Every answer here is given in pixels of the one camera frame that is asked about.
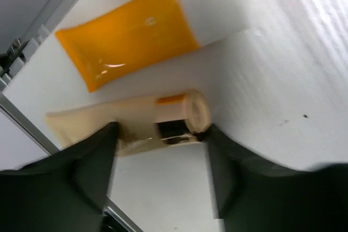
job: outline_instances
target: beige tube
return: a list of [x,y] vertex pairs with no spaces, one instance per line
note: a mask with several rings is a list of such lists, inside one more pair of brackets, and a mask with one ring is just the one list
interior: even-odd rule
[[197,91],[160,97],[148,96],[109,102],[46,115],[64,148],[112,121],[121,126],[117,156],[128,156],[175,145],[197,142],[195,136],[211,124],[208,104]]

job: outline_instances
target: orange plastic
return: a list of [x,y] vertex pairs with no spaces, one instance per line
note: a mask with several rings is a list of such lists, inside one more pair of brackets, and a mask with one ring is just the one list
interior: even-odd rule
[[178,0],[133,0],[56,32],[90,92],[125,74],[200,47]]

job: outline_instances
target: white wall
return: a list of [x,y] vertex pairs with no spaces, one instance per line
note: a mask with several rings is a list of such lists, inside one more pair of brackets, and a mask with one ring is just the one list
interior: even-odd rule
[[47,154],[0,111],[0,170],[19,168]]

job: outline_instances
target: metal frame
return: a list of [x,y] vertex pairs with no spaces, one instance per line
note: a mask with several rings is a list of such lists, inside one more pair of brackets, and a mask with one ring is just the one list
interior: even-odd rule
[[[29,121],[16,106],[0,93],[0,113],[32,139],[47,155],[54,154],[59,149],[45,135]],[[129,232],[143,232],[114,202],[109,198],[104,209],[111,217],[119,222]]]
[[66,13],[74,6],[76,1],[78,0],[48,0],[22,35],[22,40],[30,40],[33,37],[37,38],[40,35],[38,31],[42,25],[49,32],[52,32]]

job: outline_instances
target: dark spot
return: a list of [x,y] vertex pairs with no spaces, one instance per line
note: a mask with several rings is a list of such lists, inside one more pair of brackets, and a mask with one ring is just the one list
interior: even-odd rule
[[289,120],[285,120],[285,121],[283,121],[282,123],[278,124],[278,126],[283,126],[284,124],[286,124],[286,123],[288,123],[288,122],[289,122]]

